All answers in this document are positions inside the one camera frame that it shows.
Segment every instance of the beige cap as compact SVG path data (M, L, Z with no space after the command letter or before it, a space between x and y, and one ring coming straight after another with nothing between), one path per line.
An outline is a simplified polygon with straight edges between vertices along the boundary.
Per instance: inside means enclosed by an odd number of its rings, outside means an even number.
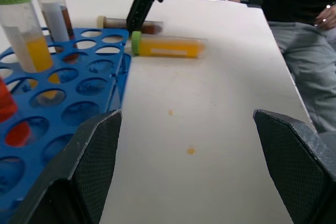
M97 28L104 28L105 16L98 16L97 18Z

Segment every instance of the blue test tube rack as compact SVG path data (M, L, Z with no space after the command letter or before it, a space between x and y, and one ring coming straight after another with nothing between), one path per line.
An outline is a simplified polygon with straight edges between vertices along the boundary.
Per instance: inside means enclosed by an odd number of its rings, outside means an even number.
M46 164L67 145L83 121L122 106L131 63L131 57L124 53L129 33L89 28L75 28L74 33L76 39L68 42L53 42L46 36L48 47L62 52L51 54L54 66L44 72L26 73L19 63L6 62L5 58L13 54L11 48L0 55L0 70L12 71L4 81L8 87L14 86L11 93L18 105L18 112L0 124L0 224L7 223ZM83 41L93 46L76 48L75 44ZM71 55L78 58L64 62ZM48 81L54 73L60 83ZM38 82L34 88L31 79ZM51 90L62 94L57 104L39 104L37 97ZM22 147L7 145L6 134L23 121L30 127L32 141L29 138Z

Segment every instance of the gray pants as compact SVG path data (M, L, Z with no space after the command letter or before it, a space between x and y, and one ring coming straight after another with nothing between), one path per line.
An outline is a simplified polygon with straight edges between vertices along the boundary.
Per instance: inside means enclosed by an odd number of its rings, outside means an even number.
M336 131L336 51L311 25L269 26L317 131Z

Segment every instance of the white tabletop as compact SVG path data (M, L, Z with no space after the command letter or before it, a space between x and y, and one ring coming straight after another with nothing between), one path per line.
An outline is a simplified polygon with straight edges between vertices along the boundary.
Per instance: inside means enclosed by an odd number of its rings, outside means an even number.
M95 27L99 15L126 18L132 1L67 3L74 27ZM206 56L133 58L100 223L292 223L252 115L265 109L309 119L262 10L164 0L148 20L164 21L166 35L208 39Z

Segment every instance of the tube with green cap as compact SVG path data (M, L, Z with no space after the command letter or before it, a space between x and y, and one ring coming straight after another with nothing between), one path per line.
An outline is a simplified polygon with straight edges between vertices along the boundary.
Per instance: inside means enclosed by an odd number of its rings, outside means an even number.
M42 72L53 66L32 0L0 0L0 23L25 72ZM51 76L49 81L59 83L58 76L56 74ZM36 84L34 81L30 83L33 87ZM55 91L43 94L48 99L52 99L55 95Z
M132 33L132 51L135 55L196 59L204 48L203 39L148 35L140 31Z

